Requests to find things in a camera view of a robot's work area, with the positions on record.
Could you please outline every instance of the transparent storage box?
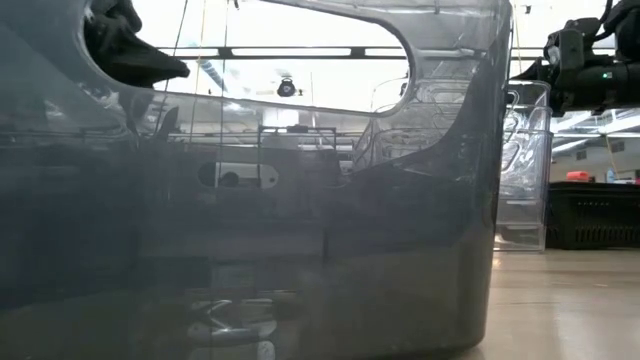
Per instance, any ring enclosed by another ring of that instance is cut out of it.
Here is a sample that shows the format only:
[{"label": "transparent storage box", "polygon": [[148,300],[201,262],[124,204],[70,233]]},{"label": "transparent storage box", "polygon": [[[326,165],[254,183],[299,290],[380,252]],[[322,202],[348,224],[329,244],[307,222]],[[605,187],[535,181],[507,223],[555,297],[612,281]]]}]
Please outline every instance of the transparent storage box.
[{"label": "transparent storage box", "polygon": [[[399,37],[406,94],[378,114],[124,85],[87,53],[86,3],[0,11],[0,358],[396,358],[482,340],[508,1],[279,0]],[[140,59],[120,60],[143,77]],[[362,160],[341,166],[331,126],[261,123],[283,112],[363,124]]]},{"label": "transparent storage box", "polygon": [[495,249],[541,251],[553,137],[549,87],[512,81],[509,94],[513,103],[504,124]]}]

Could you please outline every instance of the floor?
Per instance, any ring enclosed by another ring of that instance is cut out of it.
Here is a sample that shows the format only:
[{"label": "floor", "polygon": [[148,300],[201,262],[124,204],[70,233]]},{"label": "floor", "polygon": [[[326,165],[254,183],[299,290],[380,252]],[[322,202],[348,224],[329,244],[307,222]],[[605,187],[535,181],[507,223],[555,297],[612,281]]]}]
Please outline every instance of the floor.
[{"label": "floor", "polygon": [[485,340],[460,360],[640,358],[640,250],[496,253]]}]

